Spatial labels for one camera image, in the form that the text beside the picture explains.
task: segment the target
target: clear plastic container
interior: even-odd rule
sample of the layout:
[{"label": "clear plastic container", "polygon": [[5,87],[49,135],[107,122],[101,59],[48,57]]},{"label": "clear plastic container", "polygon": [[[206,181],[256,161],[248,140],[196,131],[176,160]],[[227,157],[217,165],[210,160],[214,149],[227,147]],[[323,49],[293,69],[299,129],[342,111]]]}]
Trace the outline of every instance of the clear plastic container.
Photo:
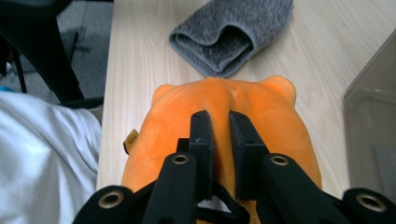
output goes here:
[{"label": "clear plastic container", "polygon": [[396,203],[396,30],[346,90],[344,115],[352,188]]}]

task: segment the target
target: orange plush toy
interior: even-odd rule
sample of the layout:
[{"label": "orange plush toy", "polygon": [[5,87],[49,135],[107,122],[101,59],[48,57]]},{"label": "orange plush toy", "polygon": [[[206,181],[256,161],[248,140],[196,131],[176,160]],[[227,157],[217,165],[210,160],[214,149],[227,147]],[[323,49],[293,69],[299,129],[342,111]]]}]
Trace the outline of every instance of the orange plush toy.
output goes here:
[{"label": "orange plush toy", "polygon": [[191,115],[206,110],[215,146],[213,181],[246,209],[250,223],[260,223],[255,202],[234,197],[229,113],[247,115],[270,152],[295,159],[321,187],[315,153],[307,129],[294,109],[295,100],[294,86],[280,76],[260,82],[209,77],[180,86],[162,85],[153,95],[151,109],[130,150],[122,185],[136,192],[156,180],[165,157],[176,152],[178,138],[190,136]]}]

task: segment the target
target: white cloth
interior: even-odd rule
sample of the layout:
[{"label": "white cloth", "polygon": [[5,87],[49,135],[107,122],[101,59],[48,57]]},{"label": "white cloth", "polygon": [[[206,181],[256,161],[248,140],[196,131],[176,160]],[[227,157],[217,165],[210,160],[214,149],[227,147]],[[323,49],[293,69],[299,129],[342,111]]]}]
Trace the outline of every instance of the white cloth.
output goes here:
[{"label": "white cloth", "polygon": [[86,109],[0,91],[0,223],[72,223],[95,193],[100,137]]}]

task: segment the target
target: black chair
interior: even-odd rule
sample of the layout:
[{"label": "black chair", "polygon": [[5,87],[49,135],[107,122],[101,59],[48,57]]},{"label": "black chair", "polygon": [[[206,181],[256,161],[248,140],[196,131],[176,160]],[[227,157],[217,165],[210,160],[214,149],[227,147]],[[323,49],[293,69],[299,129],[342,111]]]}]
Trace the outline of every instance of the black chair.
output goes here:
[{"label": "black chair", "polygon": [[21,52],[61,103],[83,100],[56,16],[73,0],[0,0],[0,35]]}]

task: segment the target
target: small tag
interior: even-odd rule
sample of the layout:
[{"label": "small tag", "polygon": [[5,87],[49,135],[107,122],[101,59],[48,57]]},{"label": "small tag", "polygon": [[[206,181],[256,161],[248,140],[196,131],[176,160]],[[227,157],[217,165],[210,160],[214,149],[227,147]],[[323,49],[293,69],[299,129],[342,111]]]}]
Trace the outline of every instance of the small tag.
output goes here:
[{"label": "small tag", "polygon": [[123,142],[124,150],[125,150],[126,154],[129,155],[132,145],[134,144],[134,141],[137,139],[138,135],[139,135],[139,133],[137,132],[137,130],[133,129],[126,137],[125,141]]}]

